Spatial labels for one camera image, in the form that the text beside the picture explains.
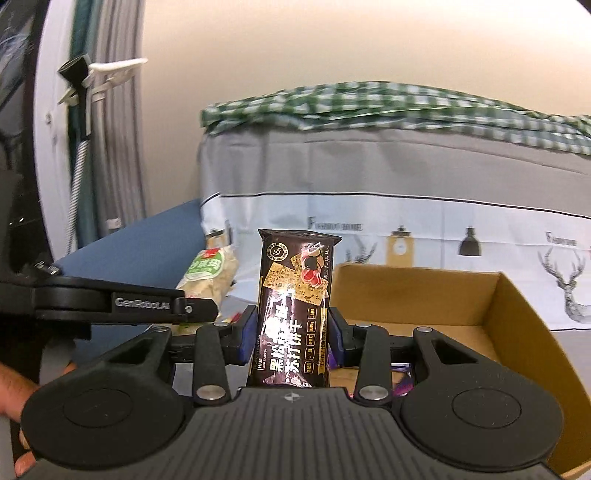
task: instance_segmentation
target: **brown cardboard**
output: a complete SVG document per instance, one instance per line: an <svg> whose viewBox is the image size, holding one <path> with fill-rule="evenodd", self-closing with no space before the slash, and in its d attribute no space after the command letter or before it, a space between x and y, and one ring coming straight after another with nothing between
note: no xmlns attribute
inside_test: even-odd
<svg viewBox="0 0 591 480"><path fill-rule="evenodd" d="M591 401L552 333L503 274L342 264L331 305L349 323L371 322L392 335L432 326L532 379L564 414L549 465L567 480L591 468ZM330 377L331 385L352 391L356 370L333 370Z"/></svg>

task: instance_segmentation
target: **circular pad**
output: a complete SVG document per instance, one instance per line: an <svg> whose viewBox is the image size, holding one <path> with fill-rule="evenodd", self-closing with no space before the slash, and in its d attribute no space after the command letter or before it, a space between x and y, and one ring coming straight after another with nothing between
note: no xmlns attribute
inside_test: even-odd
<svg viewBox="0 0 591 480"><path fill-rule="evenodd" d="M64 403L64 416L80 427L111 427L124 421L133 410L131 397L112 388L95 388Z"/></svg>
<svg viewBox="0 0 591 480"><path fill-rule="evenodd" d="M462 392L453 399L452 407L459 419L483 429L501 429L521 415L521 405L516 399L491 388Z"/></svg>
<svg viewBox="0 0 591 480"><path fill-rule="evenodd" d="M430 455L502 472L545 460L562 428L556 400L500 365L445 365L403 399L402 422Z"/></svg>
<svg viewBox="0 0 591 480"><path fill-rule="evenodd" d="M183 419L183 402L170 386L113 366L75 371L39 389L22 412L22 429L33 452L50 462L105 469L159 450Z"/></svg>

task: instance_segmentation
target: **gray curtain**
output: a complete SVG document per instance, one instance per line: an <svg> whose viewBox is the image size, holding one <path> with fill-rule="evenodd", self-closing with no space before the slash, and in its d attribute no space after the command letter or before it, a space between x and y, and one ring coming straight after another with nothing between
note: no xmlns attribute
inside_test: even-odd
<svg viewBox="0 0 591 480"><path fill-rule="evenodd" d="M144 0L103 0L92 61L141 56ZM106 92L93 106L92 158L99 236L146 217L142 185L139 76ZM99 85L104 78L98 76Z"/></svg>

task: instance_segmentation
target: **black cracker package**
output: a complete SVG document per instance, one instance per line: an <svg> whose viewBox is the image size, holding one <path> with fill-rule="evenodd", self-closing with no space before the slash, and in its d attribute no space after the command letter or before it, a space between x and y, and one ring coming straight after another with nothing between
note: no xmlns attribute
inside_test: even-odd
<svg viewBox="0 0 591 480"><path fill-rule="evenodd" d="M341 237L259 230L258 337L249 385L326 387L333 249Z"/></svg>

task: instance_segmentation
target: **human hand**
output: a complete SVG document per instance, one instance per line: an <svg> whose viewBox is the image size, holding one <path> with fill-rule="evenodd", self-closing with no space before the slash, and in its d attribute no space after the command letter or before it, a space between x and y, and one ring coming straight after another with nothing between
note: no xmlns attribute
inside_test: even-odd
<svg viewBox="0 0 591 480"><path fill-rule="evenodd" d="M74 370L76 366L70 363L64 370L64 374ZM22 409L31 395L39 388L38 385L23 377L17 371L6 365L0 364L0 416L20 422ZM27 440L19 433L20 441L28 449ZM17 476L23 475L35 464L35 457L31 452L22 455L14 464Z"/></svg>

